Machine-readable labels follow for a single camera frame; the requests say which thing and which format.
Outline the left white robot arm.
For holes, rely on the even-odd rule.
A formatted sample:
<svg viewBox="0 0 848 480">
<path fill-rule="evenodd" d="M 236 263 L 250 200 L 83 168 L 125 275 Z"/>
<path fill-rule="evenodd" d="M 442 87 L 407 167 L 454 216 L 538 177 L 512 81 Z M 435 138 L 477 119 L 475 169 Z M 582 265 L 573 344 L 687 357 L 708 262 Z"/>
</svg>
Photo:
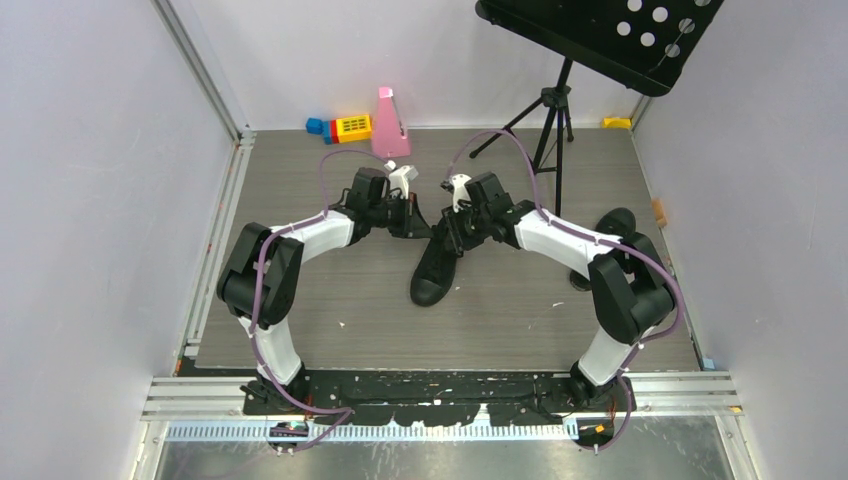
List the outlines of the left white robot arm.
<svg viewBox="0 0 848 480">
<path fill-rule="evenodd" d="M 411 190 L 417 175 L 412 165 L 389 173 L 362 167 L 326 211 L 288 226 L 251 222 L 241 230 L 216 295 L 255 344 L 259 375 L 272 382 L 268 400 L 280 412 L 298 412 L 307 398 L 305 385 L 295 380 L 303 362 L 288 322 L 302 265 L 357 243 L 374 228 L 400 239 L 429 237 L 430 227 Z"/>
</svg>

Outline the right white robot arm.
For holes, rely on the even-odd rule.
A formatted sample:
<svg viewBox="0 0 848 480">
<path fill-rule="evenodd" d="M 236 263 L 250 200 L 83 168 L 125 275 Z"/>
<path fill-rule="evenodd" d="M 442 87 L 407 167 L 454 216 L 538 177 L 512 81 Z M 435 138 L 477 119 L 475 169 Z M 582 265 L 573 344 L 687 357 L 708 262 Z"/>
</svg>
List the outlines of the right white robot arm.
<svg viewBox="0 0 848 480">
<path fill-rule="evenodd" d="M 456 174 L 441 186 L 452 196 L 442 216 L 448 245 L 457 255 L 492 239 L 543 255 L 588 280 L 599 327 L 571 368 L 570 392 L 580 408 L 598 409 L 639 343 L 677 305 L 671 277 L 651 240 L 638 232 L 599 233 L 532 200 L 514 202 L 492 172 Z"/>
</svg>

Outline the black canvas shoe with laces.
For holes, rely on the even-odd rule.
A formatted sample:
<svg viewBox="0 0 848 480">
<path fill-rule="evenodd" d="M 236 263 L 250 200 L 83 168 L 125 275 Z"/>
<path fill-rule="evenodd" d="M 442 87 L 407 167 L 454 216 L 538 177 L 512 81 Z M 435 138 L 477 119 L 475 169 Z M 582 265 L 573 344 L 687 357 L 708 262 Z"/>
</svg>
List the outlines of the black canvas shoe with laces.
<svg viewBox="0 0 848 480">
<path fill-rule="evenodd" d="M 432 234 L 410 281 L 410 299 L 421 307 L 433 306 L 445 297 L 460 258 L 444 219 L 433 227 Z"/>
</svg>

